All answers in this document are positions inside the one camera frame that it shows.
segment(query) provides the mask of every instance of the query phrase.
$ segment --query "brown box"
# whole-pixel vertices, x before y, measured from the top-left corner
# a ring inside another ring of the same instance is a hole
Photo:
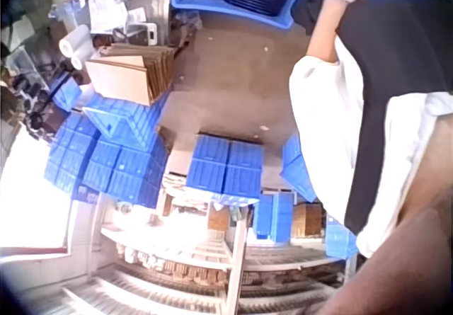
[[[227,231],[229,228],[229,208],[224,207],[220,211],[210,205],[207,211],[207,228],[209,230]]]
[[[298,204],[294,206],[292,213],[291,237],[320,236],[321,223],[322,207],[320,204]]]

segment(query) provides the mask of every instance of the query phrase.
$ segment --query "cardboard sheet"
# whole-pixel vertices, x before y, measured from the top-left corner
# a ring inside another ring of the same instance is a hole
[[[96,92],[106,98],[149,105],[146,69],[87,61],[86,69]]]

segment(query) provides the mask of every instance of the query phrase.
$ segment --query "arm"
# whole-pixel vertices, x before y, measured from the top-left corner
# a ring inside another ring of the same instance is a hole
[[[325,62],[336,61],[334,45],[336,28],[347,5],[348,2],[345,0],[324,0],[306,55]]]
[[[346,6],[354,0],[324,0],[306,55],[325,62],[335,62],[336,28],[345,13]]]

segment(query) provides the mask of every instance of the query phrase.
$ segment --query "stacked blue crates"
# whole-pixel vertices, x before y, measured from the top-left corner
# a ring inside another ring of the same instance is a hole
[[[185,183],[189,196],[207,202],[219,202],[228,154],[227,139],[205,134],[198,136]]]
[[[192,198],[243,207],[259,201],[262,169],[261,145],[202,134],[185,190]]]
[[[121,148],[120,145],[109,142],[102,136],[91,155],[83,183],[94,190],[106,193]]]
[[[294,193],[273,195],[272,224],[270,239],[275,243],[287,243],[291,239]]]
[[[155,208],[167,160],[165,143],[156,133],[150,151],[122,147],[107,194],[134,205]]]
[[[110,142],[149,151],[167,98],[168,92],[153,105],[145,106],[132,101],[104,98],[97,93],[84,107],[84,112]]]
[[[357,252],[357,237],[348,228],[327,215],[326,222],[326,255],[343,260],[354,256]]]
[[[243,207],[259,201],[263,158],[261,145],[231,142],[221,204]]]
[[[52,143],[44,177],[74,197],[99,136],[86,116],[71,113]]]
[[[309,172],[305,165],[300,138],[298,134],[292,135],[282,149],[283,169],[280,176],[307,202],[316,199],[316,193],[311,185]]]
[[[254,205],[253,231],[261,239],[270,235],[272,224],[273,195],[261,194],[260,200]]]

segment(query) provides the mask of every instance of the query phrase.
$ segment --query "concrete floor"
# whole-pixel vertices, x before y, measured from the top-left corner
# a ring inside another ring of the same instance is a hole
[[[187,174],[199,131],[265,145],[262,186],[287,188],[281,148],[296,130],[288,79],[309,38],[244,18],[202,14],[203,29],[176,64],[175,91],[161,124],[176,136],[167,172]],[[260,126],[269,130],[263,131]]]

